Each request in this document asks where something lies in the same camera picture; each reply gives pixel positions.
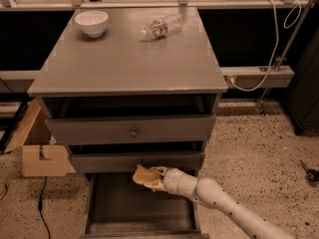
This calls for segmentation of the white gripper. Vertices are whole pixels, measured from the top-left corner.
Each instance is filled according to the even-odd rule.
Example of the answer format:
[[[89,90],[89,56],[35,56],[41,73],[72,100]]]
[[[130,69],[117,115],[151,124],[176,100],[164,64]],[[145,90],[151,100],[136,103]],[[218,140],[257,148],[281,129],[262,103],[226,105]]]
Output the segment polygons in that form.
[[[145,187],[156,191],[167,191],[175,195],[193,195],[198,179],[177,168],[169,169],[166,166],[150,167],[149,171],[159,174],[163,180],[146,183]]]

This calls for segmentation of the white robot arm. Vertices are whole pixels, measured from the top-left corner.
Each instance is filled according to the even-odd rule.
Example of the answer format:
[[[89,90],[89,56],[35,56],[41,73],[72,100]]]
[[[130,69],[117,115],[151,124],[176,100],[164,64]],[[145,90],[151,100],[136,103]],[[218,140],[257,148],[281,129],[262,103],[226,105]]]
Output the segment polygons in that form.
[[[230,218],[251,239],[294,239],[289,233],[235,201],[211,178],[197,178],[177,168],[165,167],[147,169],[145,176],[145,186],[216,209]]]

